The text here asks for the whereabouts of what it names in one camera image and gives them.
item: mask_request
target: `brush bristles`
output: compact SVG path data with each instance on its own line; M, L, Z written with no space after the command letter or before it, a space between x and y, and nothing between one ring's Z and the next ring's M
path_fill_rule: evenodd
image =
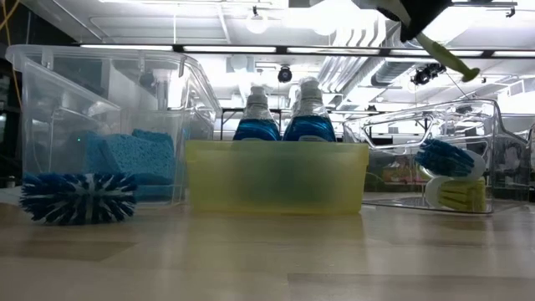
M123 221L134 214L135 178L124 174L25 175L20 206L59 225Z
M468 176L474 160L463 150L440 140L429 139L420 146L415 161L441 176Z
M439 203L460 212L486 212L485 181L448 181L441 186Z

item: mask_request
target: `green handle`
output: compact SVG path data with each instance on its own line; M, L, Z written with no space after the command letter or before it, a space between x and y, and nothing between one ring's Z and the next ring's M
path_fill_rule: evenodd
M439 63L445 65L449 69L453 69L461 73L462 81L467 83L479 75L479 68L470 69L460 59L453 55L448 49L444 48L437 42L427 38L423 33L417 37L420 45Z

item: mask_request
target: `blue bristle brush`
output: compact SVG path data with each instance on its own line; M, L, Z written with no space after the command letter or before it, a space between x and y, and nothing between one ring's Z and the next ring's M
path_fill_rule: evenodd
M20 207L59 225L123 221L134 215L134 176L125 174L24 175Z
M415 160L428 171L440 176L469 176L475 167L475 161L468 151L449 143L428 139L416 154Z

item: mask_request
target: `sponge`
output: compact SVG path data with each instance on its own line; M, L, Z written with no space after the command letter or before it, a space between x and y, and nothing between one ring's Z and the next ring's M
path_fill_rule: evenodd
M100 149L114 171L174 178L175 158L169 143L115 134L104 137Z
M104 154L100 149L100 146L104 141L101 135L89 131L85 133L82 141L85 143L85 158L82 173L118 172L117 170L113 170L106 158L104 158Z
M140 129L135 129L133 132L132 132L132 135L134 137L137 137L137 138L140 138L140 139L144 139L144 140L148 140L148 141L151 141L151 142L157 142L157 143L167 143L171 149L174 149L174 143L173 143L173 139L166 133L155 133L155 132L151 132L151 131L147 131L147 130L140 130Z

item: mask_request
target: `blue liquid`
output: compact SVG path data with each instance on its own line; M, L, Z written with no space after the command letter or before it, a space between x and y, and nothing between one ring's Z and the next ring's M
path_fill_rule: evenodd
M234 140L258 139L281 140L277 125L273 120L241 120Z
M284 133L285 141L313 140L309 138L318 137L318 140L336 142L333 124L329 118L321 116L297 116L293 117L290 125Z

